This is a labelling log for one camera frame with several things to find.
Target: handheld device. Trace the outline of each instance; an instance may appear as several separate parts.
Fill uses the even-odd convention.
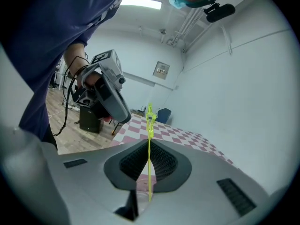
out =
[[[101,74],[101,78],[91,87],[85,81],[92,73]],[[71,91],[75,103],[89,108],[98,119],[110,116],[120,123],[131,119],[130,110],[120,93],[126,79],[114,49],[95,55],[79,76],[82,86],[75,92]]]

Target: blue shirt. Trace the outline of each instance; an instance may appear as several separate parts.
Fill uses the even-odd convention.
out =
[[[45,105],[50,79],[64,51],[87,41],[112,18],[121,0],[33,0],[3,47],[33,90],[20,127],[43,139],[49,124]]]

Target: checkered tablecloth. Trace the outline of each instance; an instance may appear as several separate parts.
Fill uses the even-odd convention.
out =
[[[148,139],[146,122],[147,121],[145,117],[132,114],[131,120],[123,125],[123,127],[112,140],[110,146],[130,143],[137,139]],[[153,138],[177,143],[188,148],[209,152],[210,154],[216,155],[233,165],[233,162],[230,159],[226,158],[221,151],[219,151],[201,134],[186,132],[179,128],[171,127],[167,124],[155,122]]]

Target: white wall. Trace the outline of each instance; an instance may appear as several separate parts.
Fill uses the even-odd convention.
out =
[[[126,34],[99,28],[89,40],[86,52],[89,58],[92,58],[92,56],[110,49],[116,50],[124,72],[171,89],[183,69],[178,49],[134,33]],[[158,61],[170,65],[166,80],[153,76]]]
[[[129,74],[124,74],[124,76],[126,82],[123,84],[121,93],[129,108],[141,109],[148,106],[155,84]]]
[[[270,0],[255,0],[189,51],[165,106],[172,125],[203,134],[271,194],[299,164],[300,54]]]
[[[164,96],[173,89],[183,69],[179,49],[160,44],[149,37],[100,27],[89,40],[86,52],[92,59],[94,55],[110,49],[116,50],[122,70],[127,74],[121,93],[128,106],[140,109],[152,102],[153,109],[161,107],[165,102]],[[170,65],[166,80],[153,76],[158,61]]]

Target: yellow-green object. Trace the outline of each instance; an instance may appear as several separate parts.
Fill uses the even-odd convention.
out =
[[[147,118],[147,131],[148,131],[148,185],[149,185],[149,202],[151,201],[151,161],[150,161],[150,141],[154,136],[153,124],[156,119],[156,115],[152,112],[152,103],[148,105]]]

